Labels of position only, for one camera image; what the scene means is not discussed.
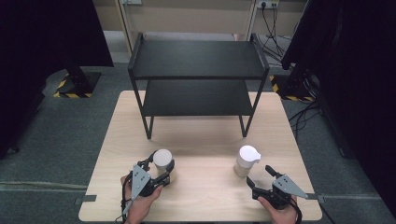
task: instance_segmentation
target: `lower shelf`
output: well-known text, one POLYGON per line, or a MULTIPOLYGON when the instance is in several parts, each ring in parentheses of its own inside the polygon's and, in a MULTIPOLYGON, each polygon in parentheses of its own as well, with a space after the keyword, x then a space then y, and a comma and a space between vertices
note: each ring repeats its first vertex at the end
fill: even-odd
POLYGON ((143 114, 149 116, 249 116, 244 80, 150 80, 143 114))

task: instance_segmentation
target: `wooden table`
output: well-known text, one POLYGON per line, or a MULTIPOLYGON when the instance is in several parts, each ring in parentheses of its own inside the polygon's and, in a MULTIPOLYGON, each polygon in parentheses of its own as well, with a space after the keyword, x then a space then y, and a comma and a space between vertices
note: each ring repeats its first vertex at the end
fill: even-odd
MULTIPOLYGON (((249 135, 243 138, 235 117, 160 117, 147 139, 133 91, 124 91, 116 105, 84 202, 82 221, 113 221, 120 216, 120 177, 154 150, 169 149, 176 162, 176 178, 167 186, 145 221, 265 221, 268 213, 251 199, 246 179, 233 171, 237 151, 251 145, 262 160, 250 171, 260 188, 274 180, 266 164, 288 174, 306 193, 314 193, 280 99, 263 93, 249 135)), ((152 165, 150 172, 156 174, 152 165)), ((298 199, 303 220, 319 220, 317 201, 298 199)))

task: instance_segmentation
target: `black shelf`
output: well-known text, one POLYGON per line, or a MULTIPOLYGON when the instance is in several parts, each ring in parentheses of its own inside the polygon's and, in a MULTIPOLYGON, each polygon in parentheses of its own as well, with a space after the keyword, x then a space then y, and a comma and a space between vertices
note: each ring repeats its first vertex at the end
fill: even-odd
POLYGON ((244 80, 150 80, 146 116, 248 116, 252 105, 244 80))
POLYGON ((246 137, 269 72, 256 43, 254 34, 250 41, 144 40, 139 34, 128 72, 148 139, 159 116, 238 116, 246 137), (253 103, 245 82, 252 79, 261 81, 253 103), (148 81, 144 103, 137 80, 148 81), (242 116, 249 116, 246 126, 242 116))

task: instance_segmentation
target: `white cup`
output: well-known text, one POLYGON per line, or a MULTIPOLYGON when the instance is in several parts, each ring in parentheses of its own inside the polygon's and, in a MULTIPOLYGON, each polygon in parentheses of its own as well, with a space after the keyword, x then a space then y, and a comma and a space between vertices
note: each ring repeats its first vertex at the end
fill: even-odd
POLYGON ((239 149, 233 169, 239 176, 247 176, 254 163, 258 163, 261 158, 262 154, 256 148, 243 146, 239 149))
MULTIPOLYGON (((162 175, 166 171, 166 167, 169 165, 169 163, 172 161, 173 156, 172 153, 168 149, 159 149, 155 152, 154 157, 153 157, 153 162, 155 166, 157 167, 158 171, 158 176, 162 175)), ((173 179, 175 179, 176 176, 176 170, 175 168, 170 174, 170 181, 172 182, 173 179)))

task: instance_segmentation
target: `human hand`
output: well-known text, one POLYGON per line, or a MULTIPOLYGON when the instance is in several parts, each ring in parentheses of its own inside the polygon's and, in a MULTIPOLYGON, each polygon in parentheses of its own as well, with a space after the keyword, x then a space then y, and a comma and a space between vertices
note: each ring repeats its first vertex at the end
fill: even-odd
MULTIPOLYGON (((121 184, 124 183, 126 175, 121 178, 121 184)), ((163 186, 159 186, 152 192, 151 195, 147 197, 137 196, 137 198, 132 203, 128 211, 127 223, 128 224, 138 224, 149 214, 149 209, 152 203, 157 200, 161 191, 163 190, 163 186)), ((125 198, 130 199, 132 195, 131 191, 131 183, 127 183, 125 185, 125 198)))
MULTIPOLYGON (((291 198, 294 200, 291 200, 291 202, 295 205, 297 205, 297 198, 294 195, 291 195, 291 198)), ((262 206, 267 209, 267 211, 270 213, 271 220, 273 224, 295 224, 297 220, 297 212, 296 210, 288 205, 286 208, 282 210, 276 210, 265 198, 259 197, 257 199, 262 206)))

